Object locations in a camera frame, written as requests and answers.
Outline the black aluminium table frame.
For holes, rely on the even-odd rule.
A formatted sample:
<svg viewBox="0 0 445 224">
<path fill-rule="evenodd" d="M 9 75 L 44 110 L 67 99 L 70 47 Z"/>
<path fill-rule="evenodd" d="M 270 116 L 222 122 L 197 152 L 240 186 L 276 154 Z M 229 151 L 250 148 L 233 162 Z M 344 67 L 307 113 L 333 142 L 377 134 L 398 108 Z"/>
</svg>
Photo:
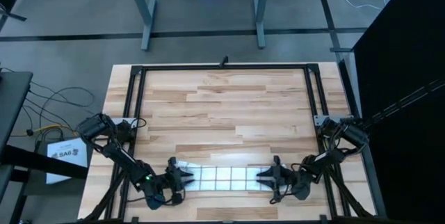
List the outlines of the black aluminium table frame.
<svg viewBox="0 0 445 224">
<path fill-rule="evenodd" d="M 208 166 L 269 167 L 298 163 L 325 145 L 315 115 L 348 115 L 335 63 L 115 65 L 103 112 L 135 118 L 129 153 L 162 173 L 168 159 Z M 337 188 L 319 183 L 306 200 L 271 204 L 272 191 L 186 191 L 176 207 L 151 210 L 124 182 L 105 217 L 122 224 L 174 222 L 312 222 L 343 214 Z"/>
</svg>

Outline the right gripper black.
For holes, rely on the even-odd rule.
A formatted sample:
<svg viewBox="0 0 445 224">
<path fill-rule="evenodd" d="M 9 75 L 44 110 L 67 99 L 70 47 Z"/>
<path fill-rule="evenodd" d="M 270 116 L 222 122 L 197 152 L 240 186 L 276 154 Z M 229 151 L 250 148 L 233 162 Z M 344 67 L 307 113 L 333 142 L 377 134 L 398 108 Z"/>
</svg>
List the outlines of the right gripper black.
<svg viewBox="0 0 445 224">
<path fill-rule="evenodd" d="M 295 180 L 295 171 L 285 168 L 281 164 L 281 159 L 275 155 L 273 157 L 274 165 L 269 168 L 262 168 L 257 177 L 273 177 L 273 180 L 258 179 L 260 188 L 265 191 L 273 191 L 274 197 L 284 197 Z M 280 193 L 280 187 L 286 186 L 285 192 Z"/>
</svg>

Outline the black floor tape strip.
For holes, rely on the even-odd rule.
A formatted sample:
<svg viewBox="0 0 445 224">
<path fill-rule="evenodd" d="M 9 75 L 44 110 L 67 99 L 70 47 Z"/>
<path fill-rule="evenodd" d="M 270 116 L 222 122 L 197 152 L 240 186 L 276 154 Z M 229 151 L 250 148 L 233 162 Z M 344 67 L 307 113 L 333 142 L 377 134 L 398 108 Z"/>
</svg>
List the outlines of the black floor tape strip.
<svg viewBox="0 0 445 224">
<path fill-rule="evenodd" d="M 322 34 L 322 33 L 364 33 L 366 27 L 352 28 L 317 28 L 317 29 L 265 29 L 266 35 L 291 34 Z M 255 30 L 219 30 L 219 31 L 168 31 L 153 32 L 152 38 L 191 38 L 191 37 L 219 37 L 255 35 Z M 37 42 L 37 41 L 71 41 L 71 40 L 118 40 L 142 38 L 142 33 L 99 33 L 77 35 L 28 35 L 28 36 L 0 36 L 0 42 Z"/>
</svg>

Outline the black partition wall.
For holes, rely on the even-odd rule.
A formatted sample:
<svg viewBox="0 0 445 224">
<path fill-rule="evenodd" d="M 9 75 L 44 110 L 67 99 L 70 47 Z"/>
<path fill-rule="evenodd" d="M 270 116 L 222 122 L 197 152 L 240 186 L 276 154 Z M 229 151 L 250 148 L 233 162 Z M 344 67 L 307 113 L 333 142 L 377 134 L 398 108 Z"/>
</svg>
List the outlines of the black partition wall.
<svg viewBox="0 0 445 224">
<path fill-rule="evenodd" d="M 445 0 L 390 0 L 354 52 L 369 119 L 445 79 Z M 388 217 L 445 224 L 445 86 L 373 125 L 370 149 Z"/>
</svg>

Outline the black side table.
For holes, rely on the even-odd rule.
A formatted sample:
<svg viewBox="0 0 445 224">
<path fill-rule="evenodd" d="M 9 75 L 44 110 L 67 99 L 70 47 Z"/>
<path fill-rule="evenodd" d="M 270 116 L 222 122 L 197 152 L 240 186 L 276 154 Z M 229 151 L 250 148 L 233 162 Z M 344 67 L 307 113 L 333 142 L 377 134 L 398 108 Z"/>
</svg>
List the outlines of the black side table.
<svg viewBox="0 0 445 224">
<path fill-rule="evenodd" d="M 30 88 L 32 72 L 0 72 L 0 156 Z"/>
</svg>

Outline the white towel with red stripes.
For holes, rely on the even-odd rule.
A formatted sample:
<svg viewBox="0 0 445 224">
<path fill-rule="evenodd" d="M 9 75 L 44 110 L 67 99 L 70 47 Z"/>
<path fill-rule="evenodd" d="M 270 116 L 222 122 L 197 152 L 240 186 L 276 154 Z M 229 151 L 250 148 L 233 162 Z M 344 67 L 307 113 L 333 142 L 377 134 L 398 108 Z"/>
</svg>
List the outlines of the white towel with red stripes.
<svg viewBox="0 0 445 224">
<path fill-rule="evenodd" d="M 273 181 L 273 178 L 257 176 L 269 167 L 204 166 L 185 161 L 178 161 L 177 167 L 193 174 L 186 177 L 186 180 L 193 179 L 185 186 L 187 191 L 272 191 L 258 180 Z"/>
</svg>

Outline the black floor beam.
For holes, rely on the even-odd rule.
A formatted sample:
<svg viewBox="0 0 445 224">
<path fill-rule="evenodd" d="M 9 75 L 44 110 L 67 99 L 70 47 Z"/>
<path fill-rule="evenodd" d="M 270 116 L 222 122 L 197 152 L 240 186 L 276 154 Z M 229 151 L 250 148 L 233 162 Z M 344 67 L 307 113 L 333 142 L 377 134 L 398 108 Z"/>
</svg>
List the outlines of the black floor beam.
<svg viewBox="0 0 445 224">
<path fill-rule="evenodd" d="M 0 151 L 0 163 L 21 166 L 45 173 L 63 175 L 76 179 L 85 179 L 88 175 L 86 167 L 30 152 L 22 148 L 5 145 Z"/>
</svg>

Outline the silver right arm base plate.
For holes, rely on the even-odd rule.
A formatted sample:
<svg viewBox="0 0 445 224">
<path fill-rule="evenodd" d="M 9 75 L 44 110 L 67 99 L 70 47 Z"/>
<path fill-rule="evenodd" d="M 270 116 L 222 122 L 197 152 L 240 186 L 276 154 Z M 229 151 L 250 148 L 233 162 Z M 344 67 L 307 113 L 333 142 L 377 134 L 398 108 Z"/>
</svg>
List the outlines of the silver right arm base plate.
<svg viewBox="0 0 445 224">
<path fill-rule="evenodd" d="M 321 126 L 326 119 L 331 119 L 334 122 L 340 122 L 340 120 L 353 118 L 352 115 L 315 115 L 314 116 L 314 125 L 319 127 Z"/>
</svg>

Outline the white paper sign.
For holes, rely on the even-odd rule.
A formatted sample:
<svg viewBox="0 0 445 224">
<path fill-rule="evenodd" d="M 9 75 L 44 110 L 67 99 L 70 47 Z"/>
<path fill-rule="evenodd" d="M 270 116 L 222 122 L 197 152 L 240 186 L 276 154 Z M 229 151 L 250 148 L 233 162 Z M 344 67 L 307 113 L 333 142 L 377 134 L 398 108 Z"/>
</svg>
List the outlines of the white paper sign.
<svg viewBox="0 0 445 224">
<path fill-rule="evenodd" d="M 72 138 L 48 144 L 47 156 L 85 168 L 88 167 L 87 148 L 81 138 Z"/>
</svg>

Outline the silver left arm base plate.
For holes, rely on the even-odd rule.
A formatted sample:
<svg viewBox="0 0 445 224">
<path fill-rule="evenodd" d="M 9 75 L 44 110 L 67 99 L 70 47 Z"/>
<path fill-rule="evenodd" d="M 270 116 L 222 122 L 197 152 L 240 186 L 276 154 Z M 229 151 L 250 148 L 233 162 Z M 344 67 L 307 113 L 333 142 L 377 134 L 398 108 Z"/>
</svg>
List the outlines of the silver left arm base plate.
<svg viewBox="0 0 445 224">
<path fill-rule="evenodd" d="M 111 120 L 115 123 L 115 125 L 118 125 L 124 121 L 128 122 L 132 128 L 136 127 L 138 124 L 138 121 L 135 118 L 111 118 Z"/>
</svg>

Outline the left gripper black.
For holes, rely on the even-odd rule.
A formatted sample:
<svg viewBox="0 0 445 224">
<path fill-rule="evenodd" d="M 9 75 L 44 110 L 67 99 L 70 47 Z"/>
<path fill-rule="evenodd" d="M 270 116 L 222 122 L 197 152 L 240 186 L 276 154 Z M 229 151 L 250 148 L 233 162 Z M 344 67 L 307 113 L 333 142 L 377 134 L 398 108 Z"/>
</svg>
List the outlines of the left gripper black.
<svg viewBox="0 0 445 224">
<path fill-rule="evenodd" d="M 183 171 L 176 167 L 177 159 L 175 157 L 170 157 L 168 159 L 168 165 L 165 169 L 165 179 L 169 183 L 169 187 L 173 193 L 178 191 L 183 191 L 188 184 L 194 182 L 194 179 L 179 182 L 179 177 L 193 177 L 193 173 Z"/>
</svg>

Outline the black partition foot rail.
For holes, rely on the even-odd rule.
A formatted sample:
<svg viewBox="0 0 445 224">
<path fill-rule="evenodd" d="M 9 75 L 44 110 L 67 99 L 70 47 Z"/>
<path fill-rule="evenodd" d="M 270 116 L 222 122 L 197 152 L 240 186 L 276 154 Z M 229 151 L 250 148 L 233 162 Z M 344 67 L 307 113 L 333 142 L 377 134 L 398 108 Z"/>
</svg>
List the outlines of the black partition foot rail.
<svg viewBox="0 0 445 224">
<path fill-rule="evenodd" d="M 327 22 L 327 28 L 329 29 L 329 35 L 332 42 L 333 48 L 340 48 L 340 43 L 338 39 L 338 35 L 336 32 L 336 28 L 334 26 L 334 21 L 332 18 L 332 13 L 327 0 L 321 0 L 321 5 L 323 7 L 323 12 L 325 16 L 325 20 Z"/>
</svg>

